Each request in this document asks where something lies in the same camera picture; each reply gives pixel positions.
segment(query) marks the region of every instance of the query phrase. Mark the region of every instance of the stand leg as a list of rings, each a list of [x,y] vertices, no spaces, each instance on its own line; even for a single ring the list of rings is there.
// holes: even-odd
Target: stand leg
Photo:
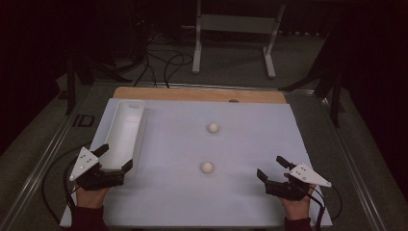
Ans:
[[[314,80],[323,79],[332,72],[333,72],[333,68],[327,68],[327,69],[319,71],[316,74],[308,75],[305,78],[303,78],[303,79],[301,79],[301,80],[299,80],[299,81],[297,81],[297,82],[295,82],[295,83],[293,83],[293,84],[291,84],[289,86],[286,86],[286,87],[283,87],[283,88],[278,88],[278,90],[281,90],[281,91],[296,90],[296,89],[298,89],[298,88],[300,88],[300,87],[302,87],[302,86],[304,86],[304,85],[306,85],[306,84],[308,84],[308,83],[310,83],[310,82],[312,82]]]
[[[195,26],[195,48],[192,60],[192,73],[198,74],[200,72],[201,63],[201,0],[197,0],[197,19]]]
[[[336,79],[337,72],[329,73],[326,77],[322,78],[315,88],[314,95],[317,98],[324,98],[333,88],[335,79]]]
[[[339,127],[340,91],[342,88],[342,74],[337,73],[333,86],[333,95],[330,108],[330,117],[336,127]]]
[[[272,33],[270,34],[270,41],[267,47],[264,47],[264,58],[265,58],[265,65],[267,66],[268,77],[270,79],[274,79],[276,77],[275,69],[273,67],[272,57],[270,56],[270,52],[272,50],[272,46],[275,43],[276,36],[278,34],[280,21],[282,19],[283,11],[285,10],[285,5],[281,5],[279,8],[279,12],[275,17],[275,22],[273,23]]]

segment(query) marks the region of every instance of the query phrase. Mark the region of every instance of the floor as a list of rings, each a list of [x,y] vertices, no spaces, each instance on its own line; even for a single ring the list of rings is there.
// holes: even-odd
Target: floor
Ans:
[[[271,80],[262,57],[267,39],[219,41],[216,37],[206,35],[197,75],[191,73],[193,39],[174,40],[157,35],[148,47],[150,67],[144,75],[145,65],[121,73],[132,83],[118,83],[98,72],[94,73],[96,81],[91,87],[77,81],[77,107],[71,115],[64,114],[66,101],[52,100],[0,157],[1,230],[59,230],[44,206],[41,180],[47,173],[46,198],[60,218],[65,207],[61,184],[64,166],[69,157],[77,154],[78,147],[89,145],[97,128],[97,122],[91,127],[72,126],[74,118],[91,115],[98,121],[118,86],[133,86],[142,75],[138,87],[165,88],[166,78],[171,88],[277,90],[307,75],[324,43],[317,37],[279,35],[272,50],[277,76]],[[117,62],[126,64],[126,60]],[[66,89],[65,76],[59,84],[62,90]],[[316,82],[287,92],[285,97],[314,169],[335,182],[342,196],[343,208],[335,192],[323,191],[330,214],[341,211],[333,220],[334,225],[323,230],[404,230],[408,227],[407,203],[347,91],[342,92],[340,128],[336,128],[327,115],[326,101],[312,95],[315,85]],[[58,157],[61,159],[46,172]]]

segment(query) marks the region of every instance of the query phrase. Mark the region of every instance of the black cable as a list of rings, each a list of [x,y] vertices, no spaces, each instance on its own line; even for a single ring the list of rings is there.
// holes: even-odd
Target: black cable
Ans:
[[[156,35],[156,36],[154,36],[153,38],[151,38],[151,39],[147,42],[147,44],[146,44],[146,50],[147,50],[147,46],[149,46],[149,45],[154,41],[154,39],[160,37],[161,35],[162,35],[162,34],[159,34],[159,35]]]
[[[340,200],[339,212],[337,213],[337,215],[335,215],[334,217],[331,218],[332,220],[335,220],[336,218],[339,217],[340,213],[342,212],[342,209],[343,209],[343,200],[342,200],[342,197],[340,196],[340,193],[339,193],[339,191],[337,190],[337,188],[336,188],[334,185],[332,185],[332,187],[333,187],[334,191],[336,192],[336,194],[337,194],[337,196],[339,197],[339,200]]]
[[[176,51],[176,50],[148,50],[148,51],[156,51],[156,52],[161,52],[161,51],[167,51],[167,52],[168,52],[168,51],[169,51],[169,52],[176,52],[176,53],[179,54],[179,55],[187,56],[187,57],[189,57],[189,58],[191,59],[190,61],[188,61],[188,62],[186,62],[186,63],[182,63],[181,65],[191,64],[192,61],[193,61],[192,55],[186,55],[186,54],[183,54],[183,53],[181,53],[181,52],[179,52],[179,51]],[[158,60],[160,60],[160,61],[163,61],[163,62],[165,62],[165,63],[169,63],[169,61],[166,61],[166,60],[164,60],[164,59],[162,59],[162,58],[160,58],[160,57],[158,57],[158,56],[155,56],[155,55],[153,55],[153,54],[150,53],[150,52],[147,52],[147,54],[150,55],[150,56],[152,56],[152,57],[154,57],[154,58],[156,58],[156,59],[158,59]]]
[[[152,81],[153,81],[153,83],[154,83],[154,84],[153,84],[153,88],[155,88],[155,87],[157,87],[156,74],[155,74],[155,71],[154,71],[153,66],[150,65],[150,59],[149,59],[149,57],[146,56],[146,59],[147,59],[147,63],[149,64],[148,67],[149,67],[150,71],[152,72]]]
[[[75,165],[76,159],[77,158],[72,159],[68,163],[68,165],[66,165],[64,175],[63,175],[63,186],[64,186],[64,193],[65,193],[65,201],[66,201],[66,204],[69,207],[69,210],[71,211],[72,216],[74,215],[74,211],[75,211],[75,202],[71,197],[71,193],[69,192],[68,184],[67,184],[66,181],[68,180],[68,172],[71,169],[71,167]]]
[[[303,189],[298,187],[297,184],[292,184],[292,185],[295,186],[298,190],[302,191],[307,197],[311,198],[313,201],[315,201],[320,206],[318,218],[316,220],[316,230],[321,231],[320,225],[321,225],[321,219],[323,218],[323,215],[324,215],[324,210],[326,209],[325,203],[324,203],[324,206],[323,206],[320,201],[318,201],[314,196],[312,196],[308,192],[303,191]]]
[[[177,54],[177,55],[171,57],[171,59],[169,59],[169,60],[168,60],[168,63],[166,64],[165,72],[164,72],[164,77],[165,77],[165,83],[166,83],[166,86],[167,86],[168,89],[170,88],[170,85],[168,84],[168,81],[170,80],[171,76],[172,76],[174,73],[176,73],[183,65],[182,65],[182,64],[179,64],[179,65],[177,66],[177,68],[176,68],[168,77],[166,77],[166,71],[167,71],[168,66],[171,64],[171,60],[173,60],[173,59],[175,59],[175,58],[177,58],[177,57],[179,57],[179,56],[181,56],[181,58],[183,59],[183,61],[182,61],[182,64],[183,64],[183,63],[184,63],[184,55],[183,55],[183,54]]]
[[[154,37],[152,42],[154,42],[156,44],[170,44],[170,43],[173,43],[176,40],[177,40],[177,38],[173,37],[172,35],[166,35],[164,33],[160,33],[159,35]]]
[[[326,201],[324,200],[323,195],[319,191],[317,191],[315,188],[310,187],[310,189],[313,189],[313,191],[316,192],[320,196],[321,200],[323,201],[324,207],[326,207]]]
[[[62,154],[61,156],[59,156],[57,159],[55,159],[55,160],[51,163],[51,165],[50,165],[50,166],[48,167],[48,169],[45,171],[44,176],[42,177],[42,181],[41,181],[41,197],[42,197],[42,200],[43,200],[43,202],[44,202],[44,205],[45,205],[46,209],[48,210],[48,212],[49,212],[50,215],[53,217],[54,221],[57,222],[58,225],[60,225],[60,219],[57,217],[57,215],[56,215],[56,214],[54,213],[54,211],[52,210],[52,208],[51,208],[51,206],[49,205],[49,203],[48,203],[48,201],[47,201],[47,199],[46,199],[46,196],[45,196],[45,181],[46,181],[46,178],[47,178],[47,176],[48,176],[48,174],[49,174],[51,168],[52,168],[52,167],[54,166],[54,164],[56,164],[60,159],[62,159],[64,156],[70,154],[71,152],[75,151],[76,149],[81,148],[81,147],[83,147],[83,146],[85,146],[85,145],[88,145],[88,144],[90,144],[90,141],[89,141],[89,142],[86,142],[86,143],[84,143],[84,144],[81,144],[81,145],[79,145],[79,146],[76,146],[76,147],[74,147],[74,148],[72,148],[72,149],[66,151],[66,152],[65,152],[64,154]]]
[[[72,195],[73,193],[77,192],[79,189],[81,189],[81,186],[78,186],[77,188],[75,188],[75,190],[73,190],[70,195]]]
[[[139,75],[138,79],[136,79],[135,84],[133,85],[133,87],[135,87],[138,84],[138,82],[140,81],[141,77],[143,77],[143,75],[146,72],[148,67],[149,67],[149,62],[148,62],[148,59],[147,59],[147,64],[145,64],[145,68],[144,68],[143,72],[141,73],[141,75]]]

